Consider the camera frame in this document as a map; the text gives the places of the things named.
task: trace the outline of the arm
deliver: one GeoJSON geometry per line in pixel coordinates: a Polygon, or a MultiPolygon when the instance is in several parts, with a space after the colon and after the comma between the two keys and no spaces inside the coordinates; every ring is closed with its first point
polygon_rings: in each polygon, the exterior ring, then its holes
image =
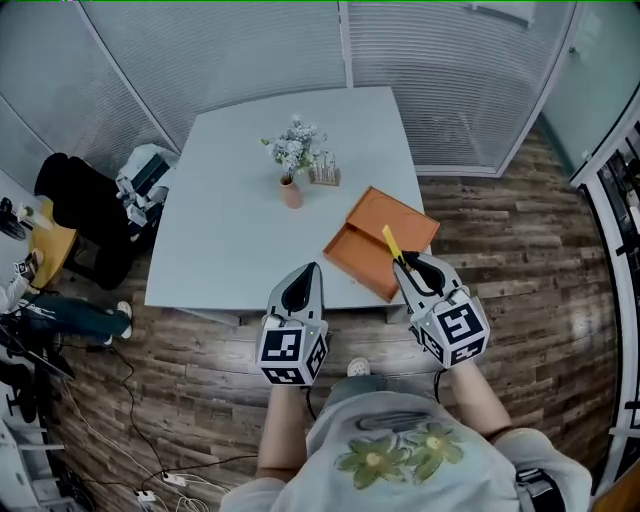
{"type": "Polygon", "coordinates": [[[10,313],[27,291],[28,286],[29,281],[22,276],[16,276],[7,287],[0,286],[0,314],[10,313]]]}
{"type": "Polygon", "coordinates": [[[450,370],[451,387],[462,422],[488,440],[513,428],[511,417],[473,361],[450,370]]]}
{"type": "Polygon", "coordinates": [[[288,482],[307,462],[304,403],[295,386],[273,386],[258,452],[256,478],[288,482]]]}
{"type": "Polygon", "coordinates": [[[591,474],[575,460],[556,450],[542,432],[530,428],[510,430],[496,439],[493,445],[513,464],[516,471],[544,471],[558,487],[564,510],[589,510],[591,474]]]}

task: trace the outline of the orange wooden box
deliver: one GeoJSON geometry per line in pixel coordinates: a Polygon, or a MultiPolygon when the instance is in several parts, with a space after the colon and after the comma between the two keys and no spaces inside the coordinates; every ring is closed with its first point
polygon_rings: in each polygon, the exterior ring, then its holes
{"type": "Polygon", "coordinates": [[[429,247],[440,227],[435,220],[369,187],[323,252],[331,263],[391,302],[398,284],[393,256],[382,235],[387,224],[401,250],[418,252],[429,247]]]}

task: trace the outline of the yellow object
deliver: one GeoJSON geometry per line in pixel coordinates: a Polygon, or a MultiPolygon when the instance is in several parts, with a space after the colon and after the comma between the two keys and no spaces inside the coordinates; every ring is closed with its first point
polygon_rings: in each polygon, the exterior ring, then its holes
{"type": "Polygon", "coordinates": [[[398,244],[396,243],[396,239],[393,238],[393,233],[391,233],[391,228],[388,225],[385,225],[385,227],[382,228],[382,234],[384,236],[384,239],[387,241],[387,245],[389,246],[389,249],[391,249],[391,254],[393,254],[393,258],[399,260],[400,263],[402,263],[403,265],[406,265],[407,263],[404,261],[404,258],[402,257],[402,251],[398,247],[398,244]]]}
{"type": "Polygon", "coordinates": [[[640,505],[640,463],[635,465],[593,505],[594,512],[634,512],[640,505]]]}
{"type": "Polygon", "coordinates": [[[44,288],[60,271],[67,256],[69,256],[69,252],[71,252],[73,242],[75,242],[77,236],[75,229],[63,228],[55,223],[53,220],[53,202],[51,200],[45,199],[42,202],[42,211],[40,213],[51,221],[53,228],[48,230],[36,224],[31,232],[29,250],[40,249],[44,254],[44,262],[31,283],[31,286],[35,288],[44,288]]]}

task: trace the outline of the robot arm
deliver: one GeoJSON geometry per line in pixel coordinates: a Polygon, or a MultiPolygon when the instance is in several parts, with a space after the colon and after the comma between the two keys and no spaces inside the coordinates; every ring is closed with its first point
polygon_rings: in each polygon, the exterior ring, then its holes
{"type": "Polygon", "coordinates": [[[487,348],[489,322],[454,268],[430,254],[403,251],[393,272],[411,313],[411,331],[445,368],[487,348]]]}
{"type": "MultiPolygon", "coordinates": [[[[411,330],[445,368],[484,352],[489,323],[451,265],[429,254],[402,253],[393,271],[411,311],[411,330]]],[[[329,352],[317,263],[286,276],[271,292],[255,362],[272,384],[311,386],[329,352]]]]}
{"type": "Polygon", "coordinates": [[[317,263],[285,277],[269,296],[255,361],[272,384],[311,386],[329,352],[317,263]]]}

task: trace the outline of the shoe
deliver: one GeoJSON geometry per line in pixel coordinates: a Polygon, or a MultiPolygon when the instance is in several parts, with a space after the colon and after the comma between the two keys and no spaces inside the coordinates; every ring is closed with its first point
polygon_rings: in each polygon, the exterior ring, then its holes
{"type": "Polygon", "coordinates": [[[371,367],[369,361],[364,357],[356,357],[347,366],[347,377],[360,377],[362,375],[371,375],[371,367]]]}
{"type": "MultiPolygon", "coordinates": [[[[131,304],[125,301],[118,302],[118,307],[116,308],[118,311],[122,311],[125,315],[129,317],[129,320],[133,318],[133,308],[131,304]]],[[[131,338],[133,334],[133,327],[131,326],[131,322],[129,322],[129,327],[125,329],[125,331],[120,335],[121,338],[128,340],[131,338]]]]}

